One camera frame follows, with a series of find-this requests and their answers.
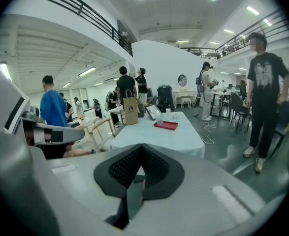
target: hand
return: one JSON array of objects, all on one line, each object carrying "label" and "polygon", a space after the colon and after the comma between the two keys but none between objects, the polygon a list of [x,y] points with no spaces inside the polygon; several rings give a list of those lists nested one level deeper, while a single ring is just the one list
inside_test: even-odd
[{"label": "hand", "polygon": [[252,104],[252,99],[247,98],[247,102],[246,102],[247,108],[251,108],[251,104]]},{"label": "hand", "polygon": [[277,100],[277,104],[281,105],[282,103],[284,103],[286,101],[286,99],[287,99],[286,97],[281,95]]}]

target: man in blue shirt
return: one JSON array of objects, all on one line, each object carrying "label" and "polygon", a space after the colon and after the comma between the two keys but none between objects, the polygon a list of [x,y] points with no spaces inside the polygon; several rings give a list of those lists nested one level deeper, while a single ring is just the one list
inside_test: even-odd
[{"label": "man in blue shirt", "polygon": [[65,113],[66,106],[61,95],[54,90],[54,82],[51,75],[42,79],[45,94],[40,102],[40,117],[46,120],[48,125],[68,127]]}]

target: blue t-shirt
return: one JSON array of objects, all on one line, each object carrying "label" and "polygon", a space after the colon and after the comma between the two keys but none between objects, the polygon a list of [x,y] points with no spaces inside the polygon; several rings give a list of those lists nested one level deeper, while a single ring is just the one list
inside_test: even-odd
[{"label": "blue t-shirt", "polygon": [[40,117],[46,120],[48,125],[68,127],[65,113],[65,102],[57,91],[50,90],[42,96]]}]

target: black metal railing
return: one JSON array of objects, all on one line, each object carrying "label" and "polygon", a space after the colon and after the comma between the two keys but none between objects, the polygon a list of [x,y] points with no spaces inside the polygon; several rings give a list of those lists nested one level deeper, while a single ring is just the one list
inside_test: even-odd
[{"label": "black metal railing", "polygon": [[237,50],[248,46],[248,36],[252,32],[259,32],[266,36],[266,38],[280,34],[289,30],[289,22],[286,15],[281,10],[276,10],[271,14],[259,20],[253,25],[249,26],[235,37],[231,38],[228,42],[221,45],[219,48],[198,48],[198,47],[184,47],[185,51],[191,52],[204,59],[220,59],[229,55]]},{"label": "black metal railing", "polygon": [[104,19],[99,13],[92,9],[88,4],[82,0],[48,0],[63,8],[72,11],[79,17],[89,21],[95,27],[111,37],[122,48],[124,48],[132,56],[131,43],[127,42],[122,33],[116,30],[106,19]]}]

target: sneaker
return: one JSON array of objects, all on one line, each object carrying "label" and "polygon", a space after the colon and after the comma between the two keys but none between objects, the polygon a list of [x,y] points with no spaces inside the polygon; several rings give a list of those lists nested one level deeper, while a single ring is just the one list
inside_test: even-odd
[{"label": "sneaker", "polygon": [[244,157],[249,157],[251,154],[253,154],[255,151],[255,148],[250,146],[245,152],[243,153]]},{"label": "sneaker", "polygon": [[256,167],[255,167],[255,171],[257,173],[260,173],[262,171],[263,168],[263,163],[265,162],[265,158],[261,158],[261,157],[257,157],[256,158]]}]

